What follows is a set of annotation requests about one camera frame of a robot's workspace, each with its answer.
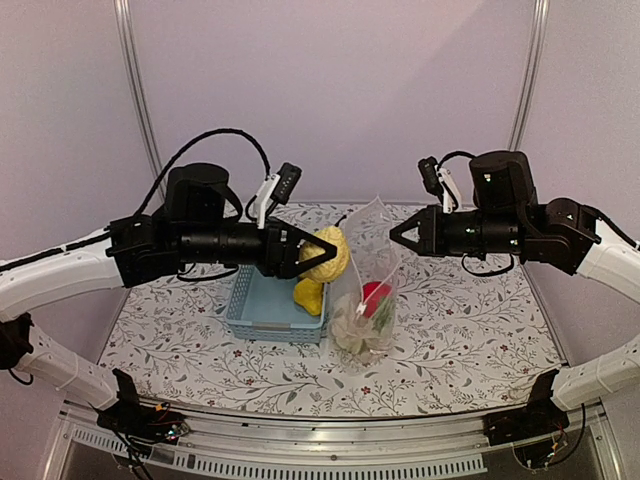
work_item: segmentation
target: red strawberry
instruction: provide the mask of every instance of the red strawberry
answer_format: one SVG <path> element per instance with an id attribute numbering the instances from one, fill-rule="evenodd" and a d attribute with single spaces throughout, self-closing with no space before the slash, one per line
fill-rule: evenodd
<path id="1" fill-rule="evenodd" d="M 367 306 L 364 311 L 364 316 L 366 318 L 371 318 L 373 314 L 376 313 L 380 302 L 389 295 L 391 295 L 391 285 L 386 283 L 369 282 L 362 287 L 362 298 Z"/>

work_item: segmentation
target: wire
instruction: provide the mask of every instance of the wire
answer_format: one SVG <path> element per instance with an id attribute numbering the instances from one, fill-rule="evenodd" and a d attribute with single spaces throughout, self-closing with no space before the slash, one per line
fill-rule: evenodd
<path id="1" fill-rule="evenodd" d="M 245 217 L 247 217 L 252 222 L 257 222 L 258 221 L 258 219 L 256 217 L 254 217 L 253 215 L 251 215 L 249 213 L 249 210 L 251 210 L 251 205 L 254 204 L 254 202 L 256 201 L 256 198 L 258 198 L 258 197 L 256 195 L 254 195 L 253 197 L 251 197 L 251 200 L 249 200 L 247 202 L 247 204 L 244 206 L 244 215 L 245 215 Z"/>
<path id="2" fill-rule="evenodd" d="M 33 383 L 33 375 L 31 374 L 29 374 L 29 380 L 22 380 L 13 372 L 12 369 L 9 369 L 9 375 L 11 375 L 16 382 L 18 382 L 21 385 L 24 385 L 25 387 L 28 387 Z"/>
<path id="3" fill-rule="evenodd" d="M 45 258 L 53 257 L 55 255 L 59 255 L 61 253 L 71 252 L 73 250 L 78 250 L 80 248 L 87 247 L 89 245 L 93 245 L 94 243 L 101 242 L 111 237 L 111 232 L 105 232 L 100 235 L 96 235 L 95 237 L 87 238 L 86 240 L 82 240 L 80 242 L 70 243 L 61 248 L 52 248 L 49 250 L 45 250 L 44 252 L 38 252 L 35 255 L 31 255 L 29 257 L 20 258 L 13 262 L 5 263 L 4 265 L 0 265 L 0 273 L 6 272 L 8 270 L 12 270 L 14 268 L 23 267 L 24 265 L 29 265 L 31 263 L 37 262 L 39 260 L 43 260 Z"/>
<path id="4" fill-rule="evenodd" d="M 131 470 L 131 473 L 133 473 L 136 476 L 136 478 L 140 480 L 145 480 L 136 471 L 136 468 L 140 468 L 144 472 L 144 474 L 147 476 L 147 480 L 153 480 L 153 477 L 149 473 L 149 470 L 147 470 L 147 467 L 145 467 L 144 463 L 142 463 L 142 460 L 140 460 L 140 456 L 135 452 L 135 450 L 138 450 L 138 448 L 136 448 L 128 439 L 125 440 L 122 437 L 122 435 L 120 435 L 115 430 L 112 430 L 112 432 L 115 434 L 116 437 L 118 437 L 118 440 L 120 440 L 124 444 L 124 446 L 127 448 L 127 455 L 129 456 L 129 469 Z"/>
<path id="5" fill-rule="evenodd" d="M 161 406 L 164 407 L 163 413 L 162 413 L 162 415 L 160 415 L 160 418 L 158 420 L 156 420 L 156 422 L 161 422 L 164 419 L 164 417 L 167 416 L 167 414 L 169 413 L 169 410 L 171 410 L 171 404 L 169 402 L 162 403 Z"/>
<path id="6" fill-rule="evenodd" d="M 186 270 L 184 273 L 180 273 L 180 275 L 189 275 L 191 272 L 193 272 L 194 268 L 196 268 L 196 264 L 192 263 L 191 266 L 189 267 L 189 269 Z"/>
<path id="7" fill-rule="evenodd" d="M 509 262 L 509 265 L 507 265 L 504 268 L 501 268 L 500 270 L 493 270 L 491 272 L 472 272 L 467 268 L 467 266 L 464 263 L 467 257 L 468 255 L 466 254 L 462 256 L 462 260 L 460 261 L 460 264 L 462 265 L 462 269 L 465 272 L 467 272 L 469 275 L 473 275 L 474 277 L 479 277 L 479 278 L 497 277 L 498 275 L 503 275 L 507 272 L 510 272 L 516 266 L 516 262 L 513 259 L 513 255 L 509 254 L 509 258 L 511 259 L 511 261 Z"/>
<path id="8" fill-rule="evenodd" d="M 451 189 L 449 188 L 449 185 L 447 185 L 447 182 L 444 182 L 442 184 L 442 186 L 444 187 L 444 189 L 447 191 L 447 193 L 449 194 L 449 196 L 453 199 L 453 209 L 452 211 L 456 211 L 459 207 L 460 207 L 460 202 L 458 201 L 458 199 L 456 198 L 456 196 L 453 194 L 453 192 L 451 191 Z"/>
<path id="9" fill-rule="evenodd" d="M 580 442 L 582 441 L 582 437 L 584 437 L 584 432 L 587 427 L 587 409 L 584 406 L 584 403 L 581 405 L 581 407 L 582 407 L 582 426 L 580 427 L 580 434 L 578 435 L 578 439 L 576 440 L 576 443 L 573 445 L 571 450 L 569 450 L 569 452 L 564 457 L 562 457 L 560 460 L 550 463 L 549 466 L 559 465 L 563 462 L 566 462 L 569 459 L 569 457 L 571 457 L 571 455 L 573 455 L 576 452 L 576 450 L 578 450 L 578 447 L 580 446 Z"/>
<path id="10" fill-rule="evenodd" d="M 269 205 L 269 208 L 267 208 L 267 213 L 266 216 L 270 217 L 271 214 L 275 211 L 276 208 L 278 208 L 278 202 L 271 202 L 271 205 Z"/>
<path id="11" fill-rule="evenodd" d="M 601 219 L 604 223 L 606 223 L 609 226 L 609 228 L 611 228 L 611 230 L 613 230 L 619 237 L 621 237 L 625 242 L 627 242 L 633 248 L 638 248 L 638 243 L 633 238 L 631 238 L 629 235 L 624 233 L 624 231 L 622 231 L 622 229 L 620 227 L 618 227 L 615 223 L 613 223 L 613 220 L 611 220 L 604 213 L 602 213 L 601 210 L 598 210 L 597 208 L 591 207 L 589 205 L 583 205 L 583 208 L 588 213 L 590 213 L 590 214 L 594 215 L 595 217 Z"/>
<path id="12" fill-rule="evenodd" d="M 438 170 L 440 170 L 442 168 L 442 165 L 444 165 L 446 162 L 448 162 L 449 160 L 451 160 L 452 158 L 455 158 L 455 157 L 466 157 L 466 158 L 469 158 L 471 160 L 476 158 L 475 155 L 473 155 L 473 154 L 471 154 L 469 152 L 465 152 L 463 150 L 456 150 L 455 152 L 447 153 L 444 157 L 442 157 L 442 160 L 440 160 L 440 162 L 438 162 Z"/>
<path id="13" fill-rule="evenodd" d="M 333 224 L 334 227 L 339 227 L 343 220 L 347 218 L 347 214 L 342 215 L 336 223 Z"/>
<path id="14" fill-rule="evenodd" d="M 173 157 L 171 157 L 171 159 L 167 162 L 167 164 L 164 166 L 164 168 L 162 169 L 158 177 L 153 182 L 153 185 L 151 186 L 149 193 L 147 193 L 147 196 L 142 201 L 142 204 L 140 205 L 140 207 L 138 207 L 138 209 L 133 214 L 134 219 L 140 217 L 140 215 L 144 213 L 145 209 L 149 205 L 149 202 L 153 198 L 153 195 L 156 193 L 156 190 L 158 190 L 158 187 L 162 183 L 162 180 L 164 180 L 164 177 L 166 177 L 167 173 L 169 173 L 169 170 L 171 170 L 173 165 L 180 159 L 180 157 L 184 155 L 184 153 L 187 150 L 189 150 L 191 147 L 193 147 L 196 143 L 204 140 L 205 138 L 213 137 L 214 135 L 238 135 L 248 140 L 251 143 L 251 145 L 253 145 L 255 149 L 258 151 L 258 153 L 260 154 L 260 158 L 262 160 L 262 163 L 264 164 L 265 177 L 269 176 L 269 174 L 271 173 L 271 165 L 269 164 L 269 160 L 267 159 L 267 154 L 265 153 L 264 149 L 255 138 L 253 138 L 247 132 L 243 130 L 239 130 L 237 128 L 217 128 L 215 130 L 209 130 L 189 140 L 186 144 L 182 146 L 182 148 L 180 148 L 180 150 L 176 152 L 176 154 Z"/>
<path id="15" fill-rule="evenodd" d="M 584 432 L 586 430 L 586 426 L 587 426 L 587 410 L 586 410 L 586 407 L 584 406 L 584 403 L 581 405 L 581 407 L 582 407 L 582 426 L 580 427 L 580 434 L 578 435 L 578 439 L 576 440 L 576 443 L 573 444 L 573 447 L 571 447 L 571 450 L 569 450 L 569 452 L 564 457 L 562 457 L 560 460 L 557 460 L 557 461 L 554 462 L 553 460 L 555 458 L 557 458 L 556 456 L 557 456 L 558 452 L 561 450 L 561 448 L 557 449 L 557 450 L 554 449 L 546 457 L 546 458 L 551 458 L 551 460 L 549 460 L 549 462 L 545 464 L 545 467 L 542 467 L 542 468 L 540 468 L 540 467 L 538 467 L 538 468 L 529 468 L 527 466 L 527 458 L 526 457 L 520 458 L 518 456 L 518 454 L 520 453 L 520 450 L 518 450 L 518 454 L 516 454 L 516 447 L 514 446 L 511 449 L 511 452 L 513 453 L 513 456 L 518 461 L 518 463 L 522 467 L 524 467 L 526 470 L 529 470 L 531 472 L 538 472 L 540 470 L 546 470 L 549 467 L 553 467 L 554 465 L 560 465 L 561 463 L 566 462 L 578 450 L 578 447 L 580 447 L 580 443 L 582 441 L 582 438 L 584 437 Z M 558 439 L 558 442 L 560 441 L 560 439 L 562 439 L 563 435 L 564 435 L 564 437 L 566 439 L 568 439 L 567 433 L 564 431 L 564 428 L 562 428 L 561 425 L 556 425 L 556 426 L 558 427 L 558 429 L 560 430 L 560 433 L 561 433 L 560 434 L 560 438 Z"/>
<path id="16" fill-rule="evenodd" d="M 222 278 L 230 277 L 231 275 L 236 273 L 239 269 L 240 268 L 236 265 L 233 268 L 227 270 L 226 272 L 222 272 L 217 275 L 211 275 L 208 277 L 185 277 L 182 274 L 178 274 L 176 275 L 176 278 L 182 282 L 187 282 L 187 283 L 210 282 L 213 280 L 220 280 Z"/>

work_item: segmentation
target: patterned table surface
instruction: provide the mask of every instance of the patterned table surface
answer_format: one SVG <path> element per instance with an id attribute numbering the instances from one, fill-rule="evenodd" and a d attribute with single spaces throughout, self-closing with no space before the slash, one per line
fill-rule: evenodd
<path id="1" fill-rule="evenodd" d="M 276 216 L 307 230 L 357 206 L 297 204 Z M 417 207 L 391 205 L 407 218 Z M 141 394 L 252 412 L 354 417 L 442 414 L 526 401 L 535 376 L 560 363 L 522 270 L 465 273 L 455 258 L 402 249 L 395 346 L 359 374 L 329 339 L 318 345 L 238 340 L 224 321 L 233 278 L 134 288 L 101 365 L 134 378 Z M 485 265 L 494 269 L 498 256 Z M 197 274 L 217 267 L 198 266 Z"/>

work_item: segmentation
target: plastic bag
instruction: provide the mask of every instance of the plastic bag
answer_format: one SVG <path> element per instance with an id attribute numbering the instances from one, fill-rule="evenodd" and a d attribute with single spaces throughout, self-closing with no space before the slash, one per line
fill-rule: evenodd
<path id="1" fill-rule="evenodd" d="M 389 239 L 391 213 L 379 198 L 350 215 L 351 262 L 329 287 L 329 332 L 347 363 L 369 365 L 392 346 L 400 256 Z"/>

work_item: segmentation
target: white wall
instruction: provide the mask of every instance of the white wall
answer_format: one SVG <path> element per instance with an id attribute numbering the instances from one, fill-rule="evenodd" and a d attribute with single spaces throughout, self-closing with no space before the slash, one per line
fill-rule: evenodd
<path id="1" fill-rule="evenodd" d="M 522 145 L 540 201 L 599 207 L 640 238 L 640 4 L 551 2 L 546 45 Z M 572 363 L 640 332 L 640 306 L 543 265 L 530 271 Z M 605 399 L 629 478 L 640 474 L 640 387 Z"/>
<path id="2" fill-rule="evenodd" d="M 152 180 L 111 0 L 0 3 L 0 258 L 32 253 L 132 213 Z M 32 312 L 97 359 L 123 291 Z M 0 374 L 0 478 L 37 478 L 63 396 Z"/>
<path id="3" fill-rule="evenodd" d="M 162 158 L 208 128 L 241 127 L 272 164 L 298 164 L 294 200 L 424 201 L 417 162 L 504 148 L 533 18 L 530 0 L 132 2 Z M 251 146 L 214 139 L 247 198 Z M 452 162 L 469 187 L 466 162 Z"/>

